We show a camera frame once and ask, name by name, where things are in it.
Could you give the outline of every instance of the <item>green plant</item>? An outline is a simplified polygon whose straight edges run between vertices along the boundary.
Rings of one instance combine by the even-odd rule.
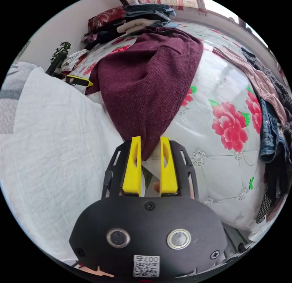
[[[60,47],[56,48],[52,58],[50,59],[50,62],[52,63],[56,59],[56,57],[59,55],[60,52],[68,51],[70,48],[71,48],[70,42],[68,41],[61,42]]]

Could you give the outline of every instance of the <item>stack of folded clothes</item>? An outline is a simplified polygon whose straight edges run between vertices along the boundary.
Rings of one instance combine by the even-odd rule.
[[[124,7],[124,25],[117,28],[119,33],[133,33],[147,26],[175,28],[179,25],[170,22],[175,16],[174,10],[165,4],[138,4]]]

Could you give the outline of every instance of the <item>white cloth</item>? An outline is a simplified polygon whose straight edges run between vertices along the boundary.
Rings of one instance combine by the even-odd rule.
[[[81,56],[87,54],[87,49],[83,49],[82,51],[77,51],[70,56],[68,56],[61,65],[62,72],[71,72],[74,68],[74,65],[78,63]]]
[[[159,20],[149,20],[149,19],[135,19],[129,22],[124,23],[123,25],[119,26],[116,30],[118,33],[124,33],[127,34],[132,33],[134,31],[138,31],[141,29],[144,29],[147,26],[152,25],[155,22],[158,22]]]
[[[104,172],[123,142],[101,105],[34,69],[13,134],[0,135],[0,182],[25,233],[59,260],[76,260],[69,237],[81,212],[101,198]]]

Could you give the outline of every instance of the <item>plaid cloth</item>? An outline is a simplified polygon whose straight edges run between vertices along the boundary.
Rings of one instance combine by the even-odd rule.
[[[264,199],[262,201],[261,208],[260,208],[258,216],[256,218],[257,224],[261,223],[265,219],[265,216],[268,213],[268,210],[269,210],[271,203],[272,203],[272,200],[270,198],[268,198],[268,196],[267,196],[267,190],[268,190],[268,188],[266,188]]]

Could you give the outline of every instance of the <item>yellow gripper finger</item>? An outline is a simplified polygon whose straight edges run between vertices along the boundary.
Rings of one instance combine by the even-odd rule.
[[[159,194],[176,194],[178,185],[169,139],[160,137],[160,190]]]
[[[133,137],[124,183],[125,194],[138,194],[141,197],[141,137]]]

